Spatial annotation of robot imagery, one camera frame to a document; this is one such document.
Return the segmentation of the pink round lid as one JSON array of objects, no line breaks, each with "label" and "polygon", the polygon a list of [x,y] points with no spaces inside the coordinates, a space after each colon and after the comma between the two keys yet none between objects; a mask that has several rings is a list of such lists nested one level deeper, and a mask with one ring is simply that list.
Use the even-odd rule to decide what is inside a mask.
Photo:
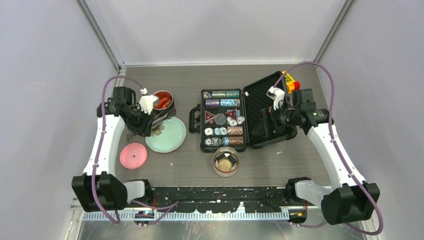
[{"label": "pink round lid", "polygon": [[130,143],[125,146],[119,155],[121,165],[129,170],[143,166],[148,158],[146,147],[141,143]]}]

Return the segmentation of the red sausage toy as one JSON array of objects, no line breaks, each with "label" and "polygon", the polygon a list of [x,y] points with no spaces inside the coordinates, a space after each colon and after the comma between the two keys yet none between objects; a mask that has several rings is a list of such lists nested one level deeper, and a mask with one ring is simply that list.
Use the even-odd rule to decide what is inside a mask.
[{"label": "red sausage toy", "polygon": [[172,103],[172,98],[171,97],[168,97],[168,96],[161,96],[159,98],[159,102],[154,106],[154,108],[161,110],[162,105],[165,104],[165,103],[167,103],[167,102],[171,102]]}]

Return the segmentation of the sushi roll red centre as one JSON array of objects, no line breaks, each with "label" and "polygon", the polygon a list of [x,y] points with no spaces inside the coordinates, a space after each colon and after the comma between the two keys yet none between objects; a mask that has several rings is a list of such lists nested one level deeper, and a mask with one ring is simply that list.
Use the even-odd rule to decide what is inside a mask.
[{"label": "sushi roll red centre", "polygon": [[237,159],[230,153],[225,153],[225,157],[229,160],[232,166],[235,166],[237,164]]}]

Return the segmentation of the sushi roll orange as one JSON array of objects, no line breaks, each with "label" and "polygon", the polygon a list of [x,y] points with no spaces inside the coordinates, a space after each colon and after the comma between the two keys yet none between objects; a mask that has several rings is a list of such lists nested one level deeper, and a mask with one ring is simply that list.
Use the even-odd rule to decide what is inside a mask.
[{"label": "sushi roll orange", "polygon": [[219,155],[217,155],[216,157],[215,157],[215,162],[218,164],[220,161],[222,161],[222,160],[229,160],[229,158],[228,158],[228,153],[225,153],[225,152],[223,152],[223,153],[220,153]]}]

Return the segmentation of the round bread bun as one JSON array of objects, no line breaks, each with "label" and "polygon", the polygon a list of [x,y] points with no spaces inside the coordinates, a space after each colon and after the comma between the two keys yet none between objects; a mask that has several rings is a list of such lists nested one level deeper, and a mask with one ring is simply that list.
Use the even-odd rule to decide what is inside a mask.
[{"label": "round bread bun", "polygon": [[227,158],[223,158],[218,162],[218,168],[223,172],[229,172],[232,170],[233,164]]}]

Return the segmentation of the black metal tongs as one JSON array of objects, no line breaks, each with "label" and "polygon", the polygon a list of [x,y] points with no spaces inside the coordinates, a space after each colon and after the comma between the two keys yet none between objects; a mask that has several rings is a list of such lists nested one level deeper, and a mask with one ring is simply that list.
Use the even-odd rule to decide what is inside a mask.
[{"label": "black metal tongs", "polygon": [[136,136],[141,136],[141,137],[158,136],[165,129],[164,127],[165,120],[170,120],[175,115],[176,115],[176,112],[172,111],[169,113],[165,113],[163,116],[155,117],[151,125],[148,125],[147,123],[138,124],[138,125],[134,125],[134,124],[127,125],[127,128],[130,131],[130,133],[128,133],[125,136],[125,140],[127,142],[130,142],[130,140],[132,140]]}]

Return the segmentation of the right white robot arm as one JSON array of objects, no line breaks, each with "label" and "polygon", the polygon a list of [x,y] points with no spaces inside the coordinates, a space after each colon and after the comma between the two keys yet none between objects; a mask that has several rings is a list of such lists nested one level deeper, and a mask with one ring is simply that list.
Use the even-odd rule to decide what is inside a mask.
[{"label": "right white robot arm", "polygon": [[368,183],[345,156],[329,110],[316,107],[311,89],[293,91],[292,105],[278,87],[270,87],[266,96],[273,104],[260,111],[259,123],[253,132],[269,137],[289,128],[301,128],[317,149],[331,183],[331,187],[326,188],[309,177],[289,179],[285,192],[287,202],[299,205],[305,201],[319,207],[330,225],[369,220],[376,212],[380,189],[375,183]]}]

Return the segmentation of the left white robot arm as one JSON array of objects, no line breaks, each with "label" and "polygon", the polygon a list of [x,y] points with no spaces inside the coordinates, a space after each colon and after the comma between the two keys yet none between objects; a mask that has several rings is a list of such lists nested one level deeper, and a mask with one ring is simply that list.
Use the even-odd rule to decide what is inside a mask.
[{"label": "left white robot arm", "polygon": [[115,87],[112,97],[103,99],[96,109],[97,132],[88,163],[82,175],[74,176],[71,187],[82,209],[87,212],[123,210],[135,200],[141,207],[148,207],[154,199],[147,179],[125,183],[116,177],[116,158],[121,135],[125,128],[133,134],[148,137],[155,114],[155,95],[129,87]]}]

